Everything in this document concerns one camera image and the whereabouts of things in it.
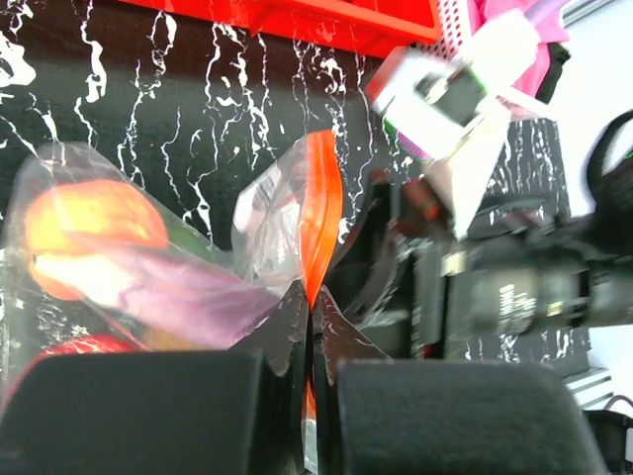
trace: orange plastic piece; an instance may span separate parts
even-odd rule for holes
[[[343,185],[332,131],[308,136],[308,181],[299,223],[304,285],[310,307],[336,247],[343,213]]]
[[[33,279],[52,297],[79,300],[72,287],[56,282],[34,267],[34,255],[82,255],[82,245],[67,232],[81,231],[130,244],[166,248],[167,228],[154,206],[133,186],[112,180],[59,185],[45,191],[27,210],[25,248]]]
[[[306,416],[305,419],[317,418],[317,402],[310,382],[306,383]]]
[[[441,37],[437,0],[123,1],[377,57]]]

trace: transparent plastic wrap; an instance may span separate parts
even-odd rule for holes
[[[226,349],[256,330],[294,280],[308,282],[304,253],[315,250],[304,249],[303,233],[331,228],[312,219],[327,209],[328,197],[314,193],[324,164],[340,195],[334,147],[331,133],[313,134],[278,160],[285,181],[260,203],[250,232],[233,234],[241,238],[235,253],[215,247],[89,145],[39,150],[17,177],[5,226],[3,404],[42,357]],[[291,201],[299,210],[292,216]],[[327,216],[338,223],[335,206]],[[274,260],[278,249],[288,251]]]

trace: red shelf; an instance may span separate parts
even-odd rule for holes
[[[441,37],[437,0],[122,0],[377,57]]]

